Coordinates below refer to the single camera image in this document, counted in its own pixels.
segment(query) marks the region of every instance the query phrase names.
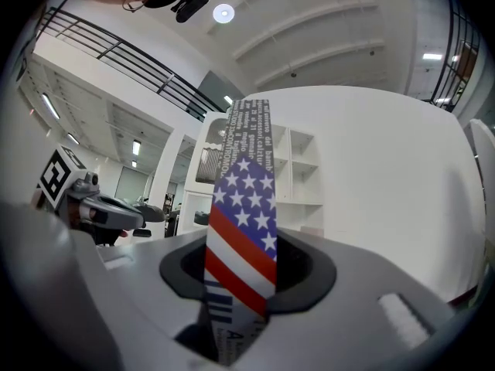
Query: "shelving unit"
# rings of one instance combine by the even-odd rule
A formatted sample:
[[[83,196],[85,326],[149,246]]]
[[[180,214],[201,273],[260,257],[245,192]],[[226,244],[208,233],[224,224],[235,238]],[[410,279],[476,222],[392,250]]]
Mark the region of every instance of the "shelving unit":
[[[291,173],[287,159],[275,158],[275,195],[277,201],[291,198]]]
[[[321,176],[314,136],[272,125],[277,224],[323,235]]]
[[[316,142],[311,134],[290,130],[292,160],[295,162],[318,165]]]
[[[226,114],[209,113],[203,123],[188,171],[179,234],[198,230],[194,213],[210,210],[213,184],[198,182],[204,148],[220,148]],[[274,149],[277,224],[281,228],[323,235],[323,198],[314,136],[291,128],[271,126]]]
[[[286,127],[278,125],[271,126],[271,136],[273,137],[273,154],[275,158],[288,161],[288,130]]]

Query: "balcony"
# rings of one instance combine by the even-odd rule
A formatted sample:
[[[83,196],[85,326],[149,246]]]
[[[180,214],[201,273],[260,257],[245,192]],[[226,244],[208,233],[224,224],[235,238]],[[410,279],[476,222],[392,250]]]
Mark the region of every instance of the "balcony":
[[[201,122],[209,111],[224,112],[164,63],[114,33],[69,12],[53,13],[51,8],[43,18],[42,29],[46,34],[131,77]]]

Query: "metal railing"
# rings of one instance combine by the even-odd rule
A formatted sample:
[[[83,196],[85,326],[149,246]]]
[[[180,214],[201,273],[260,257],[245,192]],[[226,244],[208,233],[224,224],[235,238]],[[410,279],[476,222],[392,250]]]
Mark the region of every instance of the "metal railing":
[[[449,7],[447,51],[439,82],[428,102],[452,113],[473,73],[481,36],[458,0],[449,0]]]
[[[45,25],[52,16],[44,16]],[[224,112],[179,74],[119,36],[69,12],[58,11],[44,32],[131,77],[200,121],[208,111]]]

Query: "ceiling light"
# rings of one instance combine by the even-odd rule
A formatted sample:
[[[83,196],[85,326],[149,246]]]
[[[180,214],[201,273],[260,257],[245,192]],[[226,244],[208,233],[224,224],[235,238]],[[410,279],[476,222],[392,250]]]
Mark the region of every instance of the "ceiling light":
[[[425,60],[442,60],[443,55],[440,53],[426,53],[423,55]]]
[[[213,18],[218,23],[229,23],[232,19],[234,19],[234,16],[235,10],[228,4],[217,5],[217,7],[213,10]]]
[[[70,133],[67,134],[67,137],[70,140],[72,140],[74,143],[76,143],[77,145],[79,144],[79,142],[77,141],[77,139],[73,135],[71,135]]]
[[[53,116],[54,116],[57,120],[59,120],[59,119],[60,119],[60,116],[59,116],[59,115],[58,115],[58,113],[56,112],[55,107],[53,107],[51,100],[48,98],[48,95],[47,95],[47,94],[42,94],[42,95],[41,95],[41,98],[42,98],[42,99],[43,99],[43,101],[45,102],[46,106],[48,107],[48,109],[50,110],[50,112],[52,113],[52,115],[53,115]]]
[[[132,143],[132,154],[139,155],[140,148],[141,148],[141,142],[134,140],[134,143]]]

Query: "white ceiling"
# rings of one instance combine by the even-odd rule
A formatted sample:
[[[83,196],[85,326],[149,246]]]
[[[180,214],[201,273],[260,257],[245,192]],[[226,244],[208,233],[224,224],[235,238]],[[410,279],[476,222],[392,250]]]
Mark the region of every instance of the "white ceiling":
[[[228,25],[216,23],[211,15],[220,3],[235,7]],[[158,19],[159,11],[149,13]],[[229,53],[259,90],[386,84],[377,0],[211,0],[184,26]]]
[[[74,83],[64,75],[33,60],[22,79],[21,88],[36,111],[51,128],[71,133],[85,148],[149,175],[158,166],[170,133],[134,115],[101,95]],[[60,119],[56,120],[43,103],[47,93]],[[132,143],[139,140],[139,156],[132,154]],[[186,179],[194,144],[183,141],[171,181]]]

